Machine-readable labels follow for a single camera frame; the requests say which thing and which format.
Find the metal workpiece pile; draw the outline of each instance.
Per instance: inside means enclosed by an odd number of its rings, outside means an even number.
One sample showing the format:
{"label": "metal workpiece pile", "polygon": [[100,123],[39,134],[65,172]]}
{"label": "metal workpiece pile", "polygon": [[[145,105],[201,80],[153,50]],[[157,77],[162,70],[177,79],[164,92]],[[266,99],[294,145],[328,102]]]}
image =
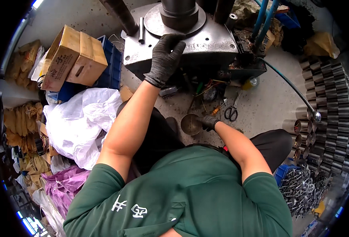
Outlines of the metal workpiece pile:
{"label": "metal workpiece pile", "polygon": [[302,164],[300,170],[290,168],[282,180],[280,191],[289,206],[291,216],[304,218],[312,209],[319,206],[327,190],[327,179],[315,180],[315,170]]}
{"label": "metal workpiece pile", "polygon": [[322,119],[318,123],[312,121],[311,111],[299,107],[295,111],[297,119],[283,122],[283,129],[294,142],[289,156],[325,177],[342,171],[349,173],[349,83],[342,64],[313,58],[300,66],[306,98]]}

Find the gloved hand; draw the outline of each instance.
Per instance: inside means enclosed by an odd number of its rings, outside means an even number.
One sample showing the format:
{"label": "gloved hand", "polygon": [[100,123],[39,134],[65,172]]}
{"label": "gloved hand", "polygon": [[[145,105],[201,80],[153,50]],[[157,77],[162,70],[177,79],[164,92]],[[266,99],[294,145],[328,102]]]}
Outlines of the gloved hand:
{"label": "gloved hand", "polygon": [[155,87],[162,88],[177,69],[180,57],[185,49],[184,34],[163,35],[152,51],[151,71],[145,80]]}
{"label": "gloved hand", "polygon": [[206,130],[207,132],[211,130],[215,131],[215,124],[220,121],[211,115],[206,115],[203,118],[197,117],[196,120],[202,123],[202,129]]}

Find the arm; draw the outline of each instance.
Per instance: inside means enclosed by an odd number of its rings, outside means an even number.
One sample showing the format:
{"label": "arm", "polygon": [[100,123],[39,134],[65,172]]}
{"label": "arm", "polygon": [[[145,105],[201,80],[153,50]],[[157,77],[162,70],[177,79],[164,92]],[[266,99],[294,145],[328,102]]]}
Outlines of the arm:
{"label": "arm", "polygon": [[267,162],[253,143],[238,130],[226,125],[222,121],[215,124],[218,133],[228,151],[241,167],[241,181],[258,172],[272,174]]}
{"label": "arm", "polygon": [[143,81],[115,119],[102,146],[97,164],[113,167],[124,181],[131,159],[143,143],[159,91],[160,88]]}
{"label": "arm", "polygon": [[180,40],[184,38],[184,34],[160,38],[153,48],[151,71],[115,119],[102,146],[97,164],[111,166],[124,181],[131,159],[143,143],[157,95],[179,64],[186,46]]}

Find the scissors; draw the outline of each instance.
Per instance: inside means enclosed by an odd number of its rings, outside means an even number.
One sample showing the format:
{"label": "scissors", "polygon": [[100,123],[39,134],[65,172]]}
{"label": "scissors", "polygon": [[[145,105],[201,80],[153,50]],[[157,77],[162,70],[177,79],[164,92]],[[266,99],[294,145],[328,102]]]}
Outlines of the scissors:
{"label": "scissors", "polygon": [[239,100],[239,97],[240,95],[236,98],[234,106],[230,106],[224,111],[225,119],[228,119],[231,122],[235,121],[238,118],[238,110],[236,109],[236,105]]}

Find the purple plastic bag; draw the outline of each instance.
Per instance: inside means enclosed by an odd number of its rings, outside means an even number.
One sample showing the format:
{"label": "purple plastic bag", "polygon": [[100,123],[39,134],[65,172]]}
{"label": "purple plastic bag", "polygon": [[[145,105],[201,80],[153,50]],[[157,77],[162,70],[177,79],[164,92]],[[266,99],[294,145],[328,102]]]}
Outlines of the purple plastic bag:
{"label": "purple plastic bag", "polygon": [[45,186],[47,195],[52,199],[64,219],[68,213],[69,205],[74,196],[80,191],[89,174],[90,170],[81,169],[76,165],[51,176],[41,174],[47,181]]}

